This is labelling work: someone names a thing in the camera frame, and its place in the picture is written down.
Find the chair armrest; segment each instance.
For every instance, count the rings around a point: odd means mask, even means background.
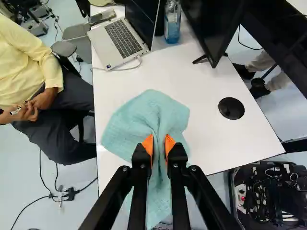
[[[67,41],[58,41],[51,46],[51,50],[53,53],[69,58],[77,49],[75,44],[72,44]]]

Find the white desk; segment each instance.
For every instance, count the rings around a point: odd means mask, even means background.
[[[92,14],[107,8],[91,6]],[[115,7],[123,16],[123,7]],[[164,39],[154,41],[155,51],[142,57],[138,69],[105,72],[93,69],[95,126],[99,192],[126,161],[101,146],[101,136],[112,114],[129,99],[146,89],[162,91],[190,108],[187,130],[189,163],[200,166],[206,175],[259,161],[284,153],[273,129],[249,93],[227,57],[217,68],[209,63],[193,65],[203,50],[185,21],[181,24],[181,42],[166,47]],[[102,68],[92,49],[93,67]],[[245,114],[239,120],[228,120],[218,111],[224,97],[239,99]]]

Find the shoe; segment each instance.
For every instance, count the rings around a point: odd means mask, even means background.
[[[264,80],[261,78],[255,78],[251,81],[250,93],[255,99],[260,98],[265,95],[269,95],[271,91],[265,88]]]
[[[240,77],[242,79],[245,79],[245,80],[252,80],[253,77],[255,76],[255,73],[256,72],[249,72],[244,65],[239,65],[239,64],[236,64],[234,63],[233,64],[236,71],[238,72],[238,74],[240,75]]]

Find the laptop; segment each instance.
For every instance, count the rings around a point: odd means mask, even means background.
[[[128,0],[125,17],[87,32],[105,70],[111,70],[151,50],[160,0]]]

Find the person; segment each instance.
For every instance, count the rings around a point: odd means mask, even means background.
[[[247,65],[239,65],[234,64],[234,67],[236,68],[237,72],[241,76],[241,78],[245,80],[252,80],[254,78],[254,75],[258,71],[264,71],[270,67],[272,67],[275,64],[275,61],[270,57],[270,55],[263,50],[256,58],[255,60],[251,61]],[[281,72],[277,76],[273,77],[270,81],[268,81],[267,84],[264,84],[261,87],[252,87],[250,89],[251,94],[255,99],[268,95],[273,91],[282,89],[286,87],[289,83],[291,83],[291,80],[289,77],[285,74],[285,72]]]
[[[20,111],[11,115],[21,105]],[[63,109],[94,110],[93,87],[62,68],[49,47],[0,14],[0,124],[11,123],[54,162],[96,157],[95,143],[79,143]]]

